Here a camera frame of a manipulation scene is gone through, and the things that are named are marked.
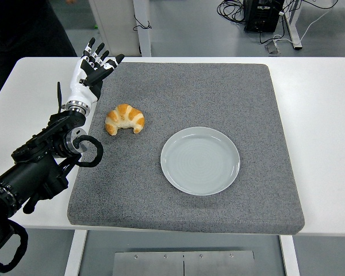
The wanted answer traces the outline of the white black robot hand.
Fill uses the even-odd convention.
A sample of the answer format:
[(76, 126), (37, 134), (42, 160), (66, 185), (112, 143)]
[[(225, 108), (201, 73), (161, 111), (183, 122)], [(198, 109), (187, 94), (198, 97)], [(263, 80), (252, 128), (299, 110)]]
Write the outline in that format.
[(109, 51), (103, 50), (105, 44), (101, 43), (96, 50), (92, 50), (95, 38), (87, 43), (81, 58), (77, 61), (70, 83), (71, 95), (68, 102), (82, 102), (91, 106), (101, 96), (102, 84), (123, 61), (124, 55), (115, 58), (108, 57)]

